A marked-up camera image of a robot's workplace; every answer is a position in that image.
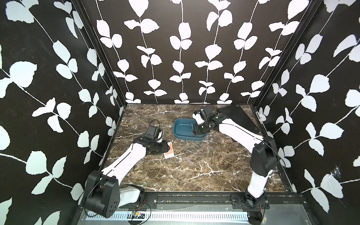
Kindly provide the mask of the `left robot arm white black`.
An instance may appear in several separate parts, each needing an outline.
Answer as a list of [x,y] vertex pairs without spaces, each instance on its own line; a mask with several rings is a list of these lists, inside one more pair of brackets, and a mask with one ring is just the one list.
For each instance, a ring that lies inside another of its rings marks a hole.
[[85,183],[80,203],[86,211],[105,218],[111,217],[117,208],[138,201],[141,189],[135,186],[120,188],[129,171],[149,154],[162,154],[170,150],[167,140],[139,136],[129,148],[108,167],[91,172]]

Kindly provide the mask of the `playing card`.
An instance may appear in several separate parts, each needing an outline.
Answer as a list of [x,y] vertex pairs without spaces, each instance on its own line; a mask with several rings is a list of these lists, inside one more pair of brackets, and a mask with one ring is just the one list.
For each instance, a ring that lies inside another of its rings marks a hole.
[[172,142],[168,142],[167,144],[168,144],[168,146],[169,146],[170,149],[169,149],[168,152],[164,153],[164,158],[165,158],[165,159],[174,157],[174,151],[173,151]]

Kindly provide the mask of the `teal plastic storage box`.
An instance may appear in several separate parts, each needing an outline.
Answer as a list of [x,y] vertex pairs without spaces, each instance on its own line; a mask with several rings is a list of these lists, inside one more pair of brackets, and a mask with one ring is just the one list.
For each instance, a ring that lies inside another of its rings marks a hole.
[[203,141],[207,134],[195,135],[193,130],[197,125],[196,120],[188,118],[179,118],[173,126],[173,133],[177,139],[186,141]]

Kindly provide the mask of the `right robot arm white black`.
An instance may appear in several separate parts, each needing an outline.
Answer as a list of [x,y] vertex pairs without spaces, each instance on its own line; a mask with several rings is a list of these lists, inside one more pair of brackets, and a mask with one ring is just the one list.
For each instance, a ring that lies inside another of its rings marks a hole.
[[270,136],[261,136],[243,126],[241,119],[219,113],[206,116],[202,112],[194,112],[193,119],[196,135],[208,133],[217,128],[220,133],[232,138],[245,147],[251,154],[250,167],[252,175],[247,187],[247,194],[253,199],[259,199],[265,192],[265,186],[270,175],[278,164],[279,155],[275,140]]

